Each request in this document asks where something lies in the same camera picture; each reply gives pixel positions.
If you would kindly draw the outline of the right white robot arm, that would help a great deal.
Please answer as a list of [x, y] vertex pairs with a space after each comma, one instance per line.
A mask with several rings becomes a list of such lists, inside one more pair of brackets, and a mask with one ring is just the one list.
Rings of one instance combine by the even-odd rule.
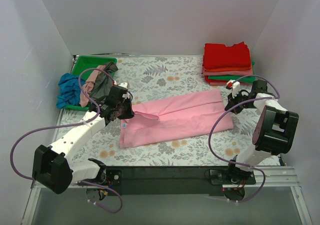
[[267, 82], [255, 80], [251, 91], [243, 94], [238, 81], [230, 80], [226, 88], [231, 90], [225, 111], [239, 114], [243, 109], [256, 108], [260, 112], [252, 136], [252, 145], [236, 155], [226, 169], [225, 178], [239, 183], [252, 177], [253, 168], [263, 160], [290, 151], [296, 133], [299, 115], [282, 107], [275, 95], [268, 92]]

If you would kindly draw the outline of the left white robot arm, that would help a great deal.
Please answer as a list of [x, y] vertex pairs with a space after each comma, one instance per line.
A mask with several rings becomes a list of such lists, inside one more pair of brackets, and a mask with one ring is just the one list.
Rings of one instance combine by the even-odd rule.
[[40, 145], [34, 153], [32, 178], [56, 194], [63, 193], [71, 184], [90, 182], [107, 184], [107, 167], [95, 159], [73, 163], [77, 152], [110, 122], [134, 117], [132, 95], [128, 83], [113, 85], [109, 94], [97, 100], [83, 116], [80, 125], [49, 146]]

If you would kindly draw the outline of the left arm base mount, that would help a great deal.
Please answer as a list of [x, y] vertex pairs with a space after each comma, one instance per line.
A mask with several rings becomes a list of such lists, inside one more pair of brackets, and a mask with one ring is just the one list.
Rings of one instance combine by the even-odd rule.
[[[85, 184], [81, 182], [82, 180], [98, 184], [101, 186], [105, 186], [107, 188], [117, 189], [122, 184], [123, 170], [121, 168], [107, 168], [107, 169], [87, 169], [80, 181], [77, 183], [78, 185]], [[114, 196], [115, 194], [111, 192], [107, 188], [95, 187], [95, 188], [87, 188], [85, 191], [85, 195], [87, 199], [93, 200], [94, 202], [103, 201], [108, 196]]]

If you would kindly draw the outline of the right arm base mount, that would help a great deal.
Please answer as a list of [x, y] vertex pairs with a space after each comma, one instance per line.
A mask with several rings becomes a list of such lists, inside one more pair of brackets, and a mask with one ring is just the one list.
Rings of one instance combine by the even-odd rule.
[[245, 198], [245, 185], [255, 185], [253, 172], [233, 173], [228, 168], [209, 169], [205, 172], [206, 179], [211, 185], [220, 186], [226, 199], [242, 201]]

